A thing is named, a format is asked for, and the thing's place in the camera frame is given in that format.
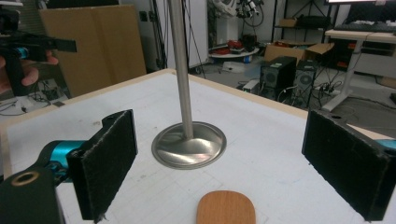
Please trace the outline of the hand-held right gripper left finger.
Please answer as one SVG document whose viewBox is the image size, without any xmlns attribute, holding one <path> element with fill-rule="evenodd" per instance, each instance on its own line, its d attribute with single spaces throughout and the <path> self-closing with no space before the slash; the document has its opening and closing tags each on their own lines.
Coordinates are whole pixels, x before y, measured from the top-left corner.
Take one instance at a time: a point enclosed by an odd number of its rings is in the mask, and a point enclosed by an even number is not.
<svg viewBox="0 0 396 224">
<path fill-rule="evenodd" d="M 132 109 L 102 119 L 103 127 L 66 155 L 84 220 L 100 222 L 137 155 Z"/>
</svg>

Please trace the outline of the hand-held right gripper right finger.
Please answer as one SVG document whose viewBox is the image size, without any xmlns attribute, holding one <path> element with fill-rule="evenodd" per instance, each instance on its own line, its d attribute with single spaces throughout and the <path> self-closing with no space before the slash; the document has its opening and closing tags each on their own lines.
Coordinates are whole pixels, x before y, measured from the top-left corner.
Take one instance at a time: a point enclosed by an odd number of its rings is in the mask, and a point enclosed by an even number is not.
<svg viewBox="0 0 396 224">
<path fill-rule="evenodd" d="M 384 218 L 396 187 L 396 141 L 374 140 L 340 116 L 311 110 L 302 154 L 364 220 Z"/>
</svg>

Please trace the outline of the metal utensil stand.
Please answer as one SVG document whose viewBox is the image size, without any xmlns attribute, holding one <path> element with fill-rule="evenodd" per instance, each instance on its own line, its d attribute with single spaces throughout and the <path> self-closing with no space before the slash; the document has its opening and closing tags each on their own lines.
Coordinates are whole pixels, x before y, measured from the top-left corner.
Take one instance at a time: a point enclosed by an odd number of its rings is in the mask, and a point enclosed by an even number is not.
<svg viewBox="0 0 396 224">
<path fill-rule="evenodd" d="M 225 151 L 227 139 L 218 127 L 193 121 L 184 32 L 183 0 L 167 0 L 176 62 L 181 122 L 167 127 L 153 140 L 151 152 L 162 165 L 178 170 L 205 167 Z"/>
</svg>

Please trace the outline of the wooden spatula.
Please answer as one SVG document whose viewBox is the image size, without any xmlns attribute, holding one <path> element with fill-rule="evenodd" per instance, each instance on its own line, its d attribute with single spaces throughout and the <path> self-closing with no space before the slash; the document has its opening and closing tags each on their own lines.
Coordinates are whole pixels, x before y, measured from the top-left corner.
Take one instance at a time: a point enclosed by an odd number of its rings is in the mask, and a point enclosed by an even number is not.
<svg viewBox="0 0 396 224">
<path fill-rule="evenodd" d="M 242 193 L 211 191 L 198 203 L 196 224 L 256 224 L 255 208 Z"/>
</svg>

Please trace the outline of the large cardboard panel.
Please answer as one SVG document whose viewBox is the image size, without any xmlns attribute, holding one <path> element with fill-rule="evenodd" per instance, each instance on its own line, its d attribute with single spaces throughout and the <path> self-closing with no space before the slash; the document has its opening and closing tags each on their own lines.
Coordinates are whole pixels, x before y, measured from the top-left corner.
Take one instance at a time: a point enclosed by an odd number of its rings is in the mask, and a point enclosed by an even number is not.
<svg viewBox="0 0 396 224">
<path fill-rule="evenodd" d="M 39 15 L 47 35 L 76 42 L 75 52 L 57 52 L 73 97 L 147 73 L 133 5 L 42 9 Z"/>
</svg>

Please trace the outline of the white desk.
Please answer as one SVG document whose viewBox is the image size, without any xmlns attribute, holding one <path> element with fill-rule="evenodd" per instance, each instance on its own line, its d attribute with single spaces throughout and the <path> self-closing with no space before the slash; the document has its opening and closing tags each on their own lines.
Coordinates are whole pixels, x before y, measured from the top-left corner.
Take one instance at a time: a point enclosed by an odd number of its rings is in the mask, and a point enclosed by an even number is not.
<svg viewBox="0 0 396 224">
<path fill-rule="evenodd" d="M 349 65 L 346 70 L 346 76 L 342 89 L 326 105 L 321 107 L 322 110 L 331 112 L 352 93 L 352 89 L 350 89 L 350 83 L 355 71 L 381 77 L 396 78 L 396 56 L 390 57 L 361 52 L 364 42 L 396 45 L 396 35 L 391 33 L 337 30 L 326 31 L 325 35 L 333 39 L 356 40 L 356 45 L 353 49 Z"/>
</svg>

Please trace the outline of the white grid mat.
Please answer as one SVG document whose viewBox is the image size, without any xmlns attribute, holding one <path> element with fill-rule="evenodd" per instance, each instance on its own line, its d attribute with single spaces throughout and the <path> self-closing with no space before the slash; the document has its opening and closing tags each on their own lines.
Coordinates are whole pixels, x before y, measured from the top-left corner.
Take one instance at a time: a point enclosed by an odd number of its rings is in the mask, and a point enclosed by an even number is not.
<svg viewBox="0 0 396 224">
<path fill-rule="evenodd" d="M 198 77 L 190 91 L 193 117 L 227 139 L 206 167 L 175 170 L 152 155 L 155 136 L 180 120 L 177 79 L 166 70 L 0 123 L 4 172 L 25 169 L 51 141 L 88 139 L 105 116 L 130 109 L 138 153 L 103 224 L 195 224 L 200 199 L 220 189 L 249 197 L 257 224 L 396 224 L 396 198 L 368 223 L 308 163 L 303 110 Z"/>
</svg>

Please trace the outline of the black computer tower green sticker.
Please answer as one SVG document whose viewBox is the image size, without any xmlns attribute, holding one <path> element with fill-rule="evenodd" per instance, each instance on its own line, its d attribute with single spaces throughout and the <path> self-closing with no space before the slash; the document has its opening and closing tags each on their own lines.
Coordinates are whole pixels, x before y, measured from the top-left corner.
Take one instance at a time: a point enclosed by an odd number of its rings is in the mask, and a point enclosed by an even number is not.
<svg viewBox="0 0 396 224">
<path fill-rule="evenodd" d="M 262 96 L 276 100 L 286 88 L 292 87 L 295 79 L 297 59 L 279 56 L 261 68 L 260 83 Z"/>
</svg>

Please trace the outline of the white power box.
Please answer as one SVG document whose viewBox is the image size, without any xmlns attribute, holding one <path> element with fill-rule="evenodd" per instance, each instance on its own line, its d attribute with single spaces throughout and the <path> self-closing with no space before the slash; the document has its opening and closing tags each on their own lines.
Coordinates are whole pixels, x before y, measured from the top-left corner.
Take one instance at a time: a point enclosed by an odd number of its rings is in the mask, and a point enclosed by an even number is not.
<svg viewBox="0 0 396 224">
<path fill-rule="evenodd" d="M 242 88 L 242 91 L 258 94 L 260 89 L 260 81 L 258 79 L 251 79 L 247 84 L 245 84 Z"/>
</svg>

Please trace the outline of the open cardboard box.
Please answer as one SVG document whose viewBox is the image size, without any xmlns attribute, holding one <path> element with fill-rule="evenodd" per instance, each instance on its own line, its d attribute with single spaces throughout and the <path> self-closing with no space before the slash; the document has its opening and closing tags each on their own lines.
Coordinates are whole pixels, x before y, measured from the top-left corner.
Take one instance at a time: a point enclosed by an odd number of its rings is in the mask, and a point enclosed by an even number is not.
<svg viewBox="0 0 396 224">
<path fill-rule="evenodd" d="M 263 59 L 270 62 L 281 56 L 294 57 L 297 61 L 317 61 L 327 52 L 331 51 L 334 43 L 308 43 L 279 40 L 266 46 Z"/>
</svg>

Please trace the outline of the black keyboard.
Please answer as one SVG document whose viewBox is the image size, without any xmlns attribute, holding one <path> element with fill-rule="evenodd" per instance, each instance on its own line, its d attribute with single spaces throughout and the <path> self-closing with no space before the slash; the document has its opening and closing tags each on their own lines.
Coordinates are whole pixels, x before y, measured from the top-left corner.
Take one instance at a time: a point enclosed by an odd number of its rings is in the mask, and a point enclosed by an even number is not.
<svg viewBox="0 0 396 224">
<path fill-rule="evenodd" d="M 358 24 L 348 23 L 339 24 L 334 27 L 337 31 L 353 31 L 353 32 L 372 32 L 372 33 L 396 33 L 396 23 L 374 23 L 374 24 Z"/>
</svg>

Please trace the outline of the black metal shelf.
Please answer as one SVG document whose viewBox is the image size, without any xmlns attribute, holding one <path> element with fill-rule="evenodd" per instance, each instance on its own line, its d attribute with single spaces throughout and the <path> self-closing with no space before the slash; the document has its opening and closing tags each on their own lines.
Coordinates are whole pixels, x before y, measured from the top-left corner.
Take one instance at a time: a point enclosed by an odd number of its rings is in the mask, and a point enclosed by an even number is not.
<svg viewBox="0 0 396 224">
<path fill-rule="evenodd" d="M 281 19 L 295 18 L 295 27 L 280 27 Z M 290 39 L 323 43 L 332 27 L 332 6 L 326 0 L 275 0 L 271 40 Z"/>
</svg>

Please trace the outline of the small cardboard box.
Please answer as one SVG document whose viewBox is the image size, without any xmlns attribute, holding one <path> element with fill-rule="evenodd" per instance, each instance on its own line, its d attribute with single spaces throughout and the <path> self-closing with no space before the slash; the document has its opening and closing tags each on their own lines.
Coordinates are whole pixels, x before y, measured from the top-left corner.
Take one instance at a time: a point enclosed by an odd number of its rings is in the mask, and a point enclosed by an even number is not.
<svg viewBox="0 0 396 224">
<path fill-rule="evenodd" d="M 290 28 L 290 27 L 295 27 L 297 24 L 297 20 L 295 18 L 291 18 L 291 19 L 281 19 L 278 23 L 278 25 L 280 27 L 286 27 L 286 28 Z"/>
</svg>

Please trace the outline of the round white table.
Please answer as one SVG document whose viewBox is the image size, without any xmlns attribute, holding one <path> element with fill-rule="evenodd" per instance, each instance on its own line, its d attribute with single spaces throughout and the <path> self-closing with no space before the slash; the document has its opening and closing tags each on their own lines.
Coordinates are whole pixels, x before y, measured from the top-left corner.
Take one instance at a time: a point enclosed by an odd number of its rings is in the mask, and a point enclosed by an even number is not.
<svg viewBox="0 0 396 224">
<path fill-rule="evenodd" d="M 259 48 L 255 48 L 255 49 L 254 49 L 253 51 L 251 51 L 251 52 L 244 51 L 244 52 L 241 52 L 241 53 L 239 53 L 239 54 L 232 54 L 232 53 L 223 54 L 223 55 L 220 55 L 220 54 L 208 54 L 208 57 L 210 57 L 210 58 L 217 58 L 217 59 L 233 59 L 233 58 L 240 58 L 240 57 L 251 56 L 251 55 L 253 55 L 253 54 L 257 53 L 257 52 L 259 52 Z"/>
</svg>

